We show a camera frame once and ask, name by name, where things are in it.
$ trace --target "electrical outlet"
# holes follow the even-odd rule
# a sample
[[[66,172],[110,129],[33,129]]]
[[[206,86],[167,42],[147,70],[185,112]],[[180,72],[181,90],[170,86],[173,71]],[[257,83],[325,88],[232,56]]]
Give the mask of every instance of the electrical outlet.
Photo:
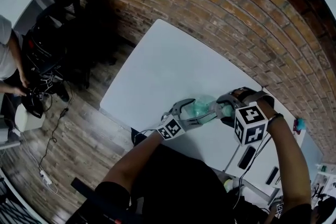
[[[47,185],[51,185],[53,182],[51,181],[51,179],[49,178],[49,176],[47,176],[47,173],[44,170],[40,171],[40,175],[41,177],[43,177],[43,179],[47,182]]]

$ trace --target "plug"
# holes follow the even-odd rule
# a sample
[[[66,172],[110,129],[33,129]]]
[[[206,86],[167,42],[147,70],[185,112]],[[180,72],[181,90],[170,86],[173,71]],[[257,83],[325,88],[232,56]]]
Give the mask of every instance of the plug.
[[[21,137],[21,132],[17,128],[13,128],[12,132],[15,133],[17,136]]]
[[[45,179],[45,181],[47,182],[47,185],[51,185],[53,182],[51,181],[51,179],[49,178],[49,176],[47,176],[47,173],[44,170],[40,170],[40,176]]]
[[[68,111],[69,111],[68,108],[63,109],[62,112],[60,113],[59,117],[60,118],[64,117],[67,114]]]

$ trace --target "wristband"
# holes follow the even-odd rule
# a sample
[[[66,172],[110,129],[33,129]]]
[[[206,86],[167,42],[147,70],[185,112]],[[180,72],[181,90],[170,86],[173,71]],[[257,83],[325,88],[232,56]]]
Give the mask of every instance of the wristband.
[[[271,117],[271,118],[269,119],[267,128],[269,128],[270,125],[272,124],[272,122],[273,122],[274,120],[276,120],[277,118],[284,118],[284,117],[283,117],[283,115],[282,115],[281,113],[276,113],[276,114],[274,114],[274,116]]]

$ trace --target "wire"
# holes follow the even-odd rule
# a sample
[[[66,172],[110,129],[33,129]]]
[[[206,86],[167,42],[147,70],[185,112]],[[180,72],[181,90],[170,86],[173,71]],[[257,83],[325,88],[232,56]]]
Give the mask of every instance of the wire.
[[[73,98],[74,98],[74,95],[73,95],[71,86],[70,86],[70,89],[71,89],[71,99],[70,99],[70,102],[71,102],[71,101],[73,100]],[[13,105],[12,101],[10,100],[10,98],[9,98],[8,96],[7,96],[7,98],[8,98],[8,100],[9,100],[10,104],[12,105],[13,111],[15,111],[15,108],[14,108],[14,105]],[[69,102],[68,106],[67,106],[65,109],[63,109],[63,111],[61,112],[60,117],[58,118],[56,127],[55,127],[55,129],[53,130],[53,132],[51,133],[51,139],[54,138],[54,137],[53,137],[53,134],[54,134],[54,131],[56,130],[56,128],[58,127],[59,120],[60,120],[63,116],[66,115],[66,111],[68,111],[68,108],[69,108],[69,106],[70,106],[70,102]],[[15,122],[13,122],[11,119],[4,118],[4,120],[8,120],[8,121],[10,121],[10,122],[12,123],[13,127],[15,127],[15,128],[19,131],[19,129],[17,128]],[[26,139],[25,134],[24,134],[23,132],[20,132],[20,134],[23,136],[23,138],[24,138],[24,140],[25,140],[25,142],[26,142],[26,147],[27,147],[27,151],[28,151],[29,155],[30,155],[30,156],[33,158],[33,160],[35,161],[35,163],[36,163],[37,167],[39,168],[39,170],[41,170],[41,163],[42,163],[42,161],[43,161],[43,158],[44,158],[44,157],[46,156],[46,154],[47,154],[47,151],[48,151],[48,145],[49,145],[49,143],[50,143],[50,139],[49,139],[48,144],[47,144],[47,148],[46,148],[45,156],[42,157],[42,159],[41,159],[41,161],[40,161],[40,163],[39,163],[39,162],[37,161],[37,159],[34,157],[34,155],[33,155],[33,154],[31,153],[31,151],[30,151],[30,148],[29,148],[29,145],[28,145],[28,142],[27,142],[27,139]],[[0,165],[1,165],[1,167],[2,167],[2,157],[5,155],[5,152],[6,152],[6,150],[4,150],[3,154],[0,155]],[[76,208],[79,208],[77,205],[75,205],[75,204],[69,202],[68,200],[66,200],[66,199],[64,199],[62,196],[60,196],[60,195],[58,194],[58,188],[57,188],[55,182],[52,180],[52,178],[51,178],[49,175],[48,175],[48,177],[50,178],[50,180],[52,181],[53,185],[55,186],[55,188],[56,188],[56,192],[53,191],[53,190],[49,187],[48,184],[45,184],[45,179],[44,179],[44,178],[42,179],[42,183],[43,183],[43,185],[45,185],[45,186],[48,188],[48,190],[49,190],[50,192],[52,192],[54,195],[57,195],[57,196],[58,196],[59,198],[61,198],[63,201],[66,201],[68,204],[70,204],[70,205],[72,205],[72,206],[74,206],[74,207],[76,207]]]
[[[38,163],[38,169],[41,170],[41,163],[43,161],[43,159],[47,156],[48,154],[48,148],[49,148],[49,144],[51,141],[53,141],[54,143],[57,143],[57,139],[54,137],[54,132],[56,131],[57,127],[58,127],[58,124],[59,124],[59,121],[62,117],[60,116],[57,120],[57,123],[56,123],[56,126],[55,128],[53,129],[52,133],[51,133],[51,138],[48,139],[48,143],[47,143],[47,147],[46,147],[46,152],[45,154],[43,155],[42,159],[40,160],[40,162]]]
[[[263,140],[262,140],[262,142],[260,143],[260,145],[258,146],[258,148],[257,148],[257,150],[256,150],[256,155],[253,157],[253,159],[252,159],[252,162],[251,162],[251,164],[248,166],[248,168],[246,169],[246,171],[242,174],[242,176],[239,178],[239,193],[238,193],[238,199],[237,199],[237,202],[236,202],[236,204],[234,205],[234,207],[233,207],[233,210],[236,208],[236,206],[237,206],[237,204],[238,204],[238,202],[239,202],[239,199],[240,199],[240,192],[241,192],[241,184],[242,184],[242,182],[243,182],[243,178],[244,178],[244,176],[247,174],[247,172],[250,170],[250,168],[251,168],[251,166],[252,166],[252,164],[253,164],[253,162],[255,161],[255,159],[258,157],[258,155],[261,153],[261,151],[265,148],[265,146],[267,145],[267,143],[271,140],[271,136],[270,136],[270,138],[266,141],[266,143],[262,146],[262,148],[260,149],[260,147],[261,147],[261,145],[262,145],[262,143],[264,142],[264,140],[265,140],[265,138],[267,137],[267,135],[265,135],[265,137],[263,138]]]
[[[36,158],[34,157],[34,155],[30,152],[30,148],[29,148],[29,146],[28,146],[28,142],[27,142],[27,139],[26,139],[25,134],[22,133],[22,132],[21,132],[21,134],[22,134],[22,136],[23,136],[23,138],[24,138],[24,140],[25,140],[25,142],[26,142],[26,146],[27,146],[28,153],[29,153],[30,156],[33,158],[33,160],[35,161],[37,167],[39,167],[39,166],[38,166],[38,161],[37,161],[37,159],[36,159]]]
[[[3,151],[4,151],[3,154],[1,154],[0,156],[0,167],[2,167],[2,157],[5,155],[6,149],[4,149]]]
[[[59,124],[60,119],[63,118],[63,117],[67,114],[67,112],[68,112],[68,110],[69,110],[69,106],[70,106],[71,102],[72,102],[73,99],[74,99],[74,95],[73,95],[74,93],[73,93],[73,91],[72,91],[72,87],[71,87],[70,83],[67,82],[67,81],[65,81],[65,82],[69,85],[69,88],[70,88],[70,91],[71,91],[71,98],[70,98],[70,100],[69,100],[69,103],[68,103],[67,107],[66,107],[65,109],[63,109],[62,112],[61,112],[60,115],[59,115],[59,118],[58,118],[58,120],[57,120],[56,126],[55,126],[55,128],[53,129],[53,131],[52,131],[52,133],[51,133],[51,138],[49,138],[49,140],[48,140],[47,147],[46,147],[46,152],[45,152],[44,156],[41,158],[41,160],[40,160],[40,162],[39,162],[39,164],[38,164],[38,168],[39,168],[39,170],[42,170],[42,168],[41,168],[41,164],[42,164],[43,159],[44,159],[44,158],[47,156],[47,154],[48,154],[48,149],[49,149],[50,142],[53,141],[54,143],[57,143],[57,139],[54,137],[54,132],[55,132],[56,129],[58,128],[58,124]]]
[[[50,93],[45,92],[46,94],[48,94],[51,97],[51,104],[50,107],[47,108],[47,110],[44,110],[43,112],[47,112],[49,109],[51,109],[51,106],[53,105],[53,95]]]
[[[156,129],[146,129],[146,130],[143,130],[143,131],[141,131],[141,132],[139,132],[139,133],[137,133],[136,135],[135,135],[135,137],[134,137],[134,144],[135,144],[135,138],[139,135],[139,134],[143,134],[143,132],[148,132],[148,131],[157,131]]]
[[[74,93],[73,93],[73,91],[72,91],[72,87],[71,87],[71,85],[70,85],[70,83],[68,82],[68,81],[66,81],[66,80],[64,80],[66,83],[67,83],[67,85],[69,86],[69,88],[70,88],[70,92],[71,92],[71,98],[70,98],[70,101],[69,101],[69,103],[68,103],[68,106],[67,106],[67,108],[69,108],[69,106],[71,105],[71,102],[73,101],[73,99],[74,99]]]
[[[34,92],[35,92],[36,88],[37,88],[37,87],[35,87],[35,88],[33,89],[33,93],[32,93],[32,95],[31,95],[31,102],[32,102],[33,106],[35,106],[35,105],[34,105]]]
[[[47,183],[45,183],[45,180],[44,180],[44,179],[43,179],[43,185],[45,185],[45,186],[48,188],[48,190],[50,190],[50,192],[51,192],[52,194],[58,196],[58,197],[61,198],[63,201],[66,201],[68,204],[70,204],[70,205],[72,205],[72,206],[74,206],[74,207],[76,207],[76,208],[79,208],[77,205],[75,205],[75,204],[69,202],[68,200],[64,199],[62,196],[60,196],[60,195],[58,194],[58,188],[57,188],[57,186],[56,186],[56,184],[55,184],[54,182],[53,182],[53,185],[55,186],[56,191],[53,191],[53,190],[49,187],[49,185],[48,185]]]
[[[270,211],[267,208],[261,208],[262,211],[266,211],[267,213],[270,213]]]

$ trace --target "black shirt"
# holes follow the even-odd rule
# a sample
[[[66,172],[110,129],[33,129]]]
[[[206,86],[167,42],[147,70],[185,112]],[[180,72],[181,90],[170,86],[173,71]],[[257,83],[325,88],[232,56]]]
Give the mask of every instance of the black shirt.
[[[131,194],[111,182],[99,184],[95,192],[122,210],[141,213],[143,223],[235,223],[235,201],[217,175],[202,161],[162,145],[137,178]],[[310,205],[298,206],[285,213],[279,223],[309,224],[310,214]],[[104,223],[106,217],[87,200],[73,215],[75,218]]]

